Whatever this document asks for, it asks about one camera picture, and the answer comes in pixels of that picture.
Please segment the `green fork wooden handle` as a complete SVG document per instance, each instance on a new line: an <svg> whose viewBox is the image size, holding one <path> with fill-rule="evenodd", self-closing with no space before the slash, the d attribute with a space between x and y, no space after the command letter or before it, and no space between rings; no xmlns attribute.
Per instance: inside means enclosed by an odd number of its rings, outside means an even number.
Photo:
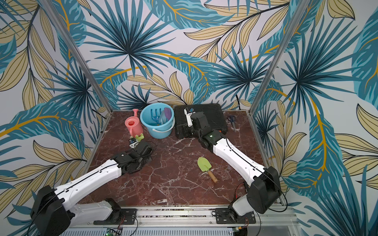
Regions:
<svg viewBox="0 0 378 236"><path fill-rule="evenodd" d="M140 135L136 135L134 138L135 138L136 142L139 143L139 142L141 142L141 140L144 139L144 134L141 133Z"/></svg>

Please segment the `purple shovel pink handle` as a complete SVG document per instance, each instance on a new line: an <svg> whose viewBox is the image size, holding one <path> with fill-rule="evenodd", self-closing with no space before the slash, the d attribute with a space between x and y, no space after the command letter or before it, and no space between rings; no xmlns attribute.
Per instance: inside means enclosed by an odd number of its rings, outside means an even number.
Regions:
<svg viewBox="0 0 378 236"><path fill-rule="evenodd" d="M164 115L165 115L166 122L168 122L172 118L172 111L171 111L171 109L165 107L164 108Z"/></svg>

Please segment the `pink plastic watering can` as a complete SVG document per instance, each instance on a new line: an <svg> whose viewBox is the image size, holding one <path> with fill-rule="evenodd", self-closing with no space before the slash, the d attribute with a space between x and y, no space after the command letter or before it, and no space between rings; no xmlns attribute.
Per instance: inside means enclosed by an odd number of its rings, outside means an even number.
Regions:
<svg viewBox="0 0 378 236"><path fill-rule="evenodd" d="M136 138L137 136L140 137L141 134L143 133L143 127L137 114L138 109L133 109L132 111L133 111L133 116L125 120L125 126L127 127L130 135L133 138Z"/></svg>

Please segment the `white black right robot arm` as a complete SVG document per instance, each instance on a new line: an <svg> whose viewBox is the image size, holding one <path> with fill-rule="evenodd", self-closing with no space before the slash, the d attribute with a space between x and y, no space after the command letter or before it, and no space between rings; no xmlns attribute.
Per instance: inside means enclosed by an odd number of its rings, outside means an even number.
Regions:
<svg viewBox="0 0 378 236"><path fill-rule="evenodd" d="M201 146L222 158L244 179L249 188L246 195L232 201L229 212L243 216L249 212L264 214L282 195L279 173L274 167L264 167L240 151L226 137L223 115L208 118L202 111L184 108L174 115L176 126L195 137Z"/></svg>

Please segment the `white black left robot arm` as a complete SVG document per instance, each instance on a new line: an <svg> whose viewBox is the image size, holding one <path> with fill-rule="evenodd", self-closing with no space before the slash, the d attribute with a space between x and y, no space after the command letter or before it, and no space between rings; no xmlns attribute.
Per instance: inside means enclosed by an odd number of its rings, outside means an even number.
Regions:
<svg viewBox="0 0 378 236"><path fill-rule="evenodd" d="M142 140L73 181L43 187L34 200L31 224L42 236L59 236L69 227L90 222L121 226L133 214L125 213L113 199L83 205L79 202L108 182L140 171L151 162L156 147L155 143Z"/></svg>

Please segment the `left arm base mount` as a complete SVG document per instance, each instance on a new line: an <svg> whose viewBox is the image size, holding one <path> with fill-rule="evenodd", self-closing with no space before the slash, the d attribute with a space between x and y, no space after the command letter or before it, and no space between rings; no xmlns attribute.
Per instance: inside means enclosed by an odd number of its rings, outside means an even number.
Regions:
<svg viewBox="0 0 378 236"><path fill-rule="evenodd" d="M105 199L111 205L112 212L103 221L104 225L133 225L136 222L137 209L122 208L113 199Z"/></svg>

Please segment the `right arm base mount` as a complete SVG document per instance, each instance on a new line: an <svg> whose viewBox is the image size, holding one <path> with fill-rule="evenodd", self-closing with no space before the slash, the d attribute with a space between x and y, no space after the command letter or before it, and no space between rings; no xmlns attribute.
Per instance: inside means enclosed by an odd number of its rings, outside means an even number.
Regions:
<svg viewBox="0 0 378 236"><path fill-rule="evenodd" d="M254 212L246 213L243 216L239 216L237 213L230 212L229 208L216 208L212 211L212 216L216 218L217 224L256 224L256 218Z"/></svg>

